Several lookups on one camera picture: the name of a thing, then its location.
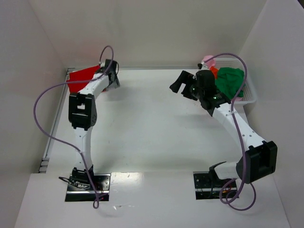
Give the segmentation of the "red t-shirt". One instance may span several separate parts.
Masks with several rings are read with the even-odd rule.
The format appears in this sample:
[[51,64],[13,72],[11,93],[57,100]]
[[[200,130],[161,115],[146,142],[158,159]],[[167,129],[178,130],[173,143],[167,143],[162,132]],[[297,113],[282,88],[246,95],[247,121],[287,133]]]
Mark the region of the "red t-shirt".
[[102,91],[104,91],[110,85],[110,79],[108,75],[103,75],[100,79],[92,81],[92,79],[97,79],[101,73],[96,71],[100,69],[100,66],[93,66],[78,70],[69,74],[68,88],[71,94],[92,94],[98,97]]

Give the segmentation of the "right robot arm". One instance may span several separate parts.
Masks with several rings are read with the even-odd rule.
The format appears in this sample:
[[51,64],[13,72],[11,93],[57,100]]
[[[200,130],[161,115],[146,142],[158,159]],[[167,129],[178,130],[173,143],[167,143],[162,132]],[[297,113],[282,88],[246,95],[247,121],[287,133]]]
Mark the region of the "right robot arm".
[[276,170],[277,145],[259,136],[238,114],[231,100],[220,92],[210,70],[196,74],[182,71],[170,90],[190,100],[199,101],[203,109],[227,130],[240,146],[242,157],[237,162],[220,162],[210,167],[209,173],[216,180],[241,179],[245,184],[253,183]]

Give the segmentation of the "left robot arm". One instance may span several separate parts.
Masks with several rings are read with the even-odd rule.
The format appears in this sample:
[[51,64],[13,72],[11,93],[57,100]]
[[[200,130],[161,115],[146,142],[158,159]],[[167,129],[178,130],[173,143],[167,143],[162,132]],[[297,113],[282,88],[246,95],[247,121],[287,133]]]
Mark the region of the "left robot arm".
[[102,93],[120,87],[119,64],[107,59],[100,65],[78,70],[69,75],[68,120],[74,129],[79,149],[72,170],[72,181],[90,188],[94,179],[91,159],[91,135],[97,122],[95,100]]

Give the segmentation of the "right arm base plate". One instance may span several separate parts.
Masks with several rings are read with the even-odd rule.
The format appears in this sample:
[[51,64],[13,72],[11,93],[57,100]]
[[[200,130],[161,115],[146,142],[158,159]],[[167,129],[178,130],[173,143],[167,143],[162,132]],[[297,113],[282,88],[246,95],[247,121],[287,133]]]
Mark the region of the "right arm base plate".
[[[229,181],[229,179],[212,181],[209,173],[206,171],[194,172],[193,179],[196,200],[219,199],[220,190],[223,185]],[[222,197],[225,198],[228,195],[228,198],[231,199],[235,196],[237,190],[237,184],[234,181],[226,186],[223,190]]]

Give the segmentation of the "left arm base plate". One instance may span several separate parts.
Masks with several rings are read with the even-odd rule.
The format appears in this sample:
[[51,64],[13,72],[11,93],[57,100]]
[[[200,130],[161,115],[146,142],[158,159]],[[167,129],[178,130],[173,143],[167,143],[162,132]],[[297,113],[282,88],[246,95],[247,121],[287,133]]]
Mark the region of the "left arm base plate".
[[[111,174],[96,174],[93,177],[99,201],[109,200],[110,180]],[[81,183],[72,180],[72,176],[67,179],[67,182],[65,202],[93,202],[95,200],[95,192],[89,182]]]

